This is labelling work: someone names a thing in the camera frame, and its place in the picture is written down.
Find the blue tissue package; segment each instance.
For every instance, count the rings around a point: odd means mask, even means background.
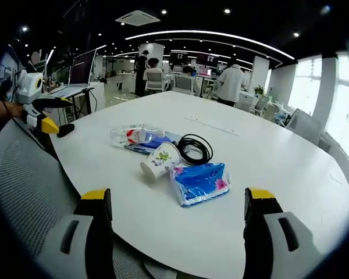
[[[192,206],[230,190],[230,176],[224,163],[175,167],[170,177],[181,206]]]

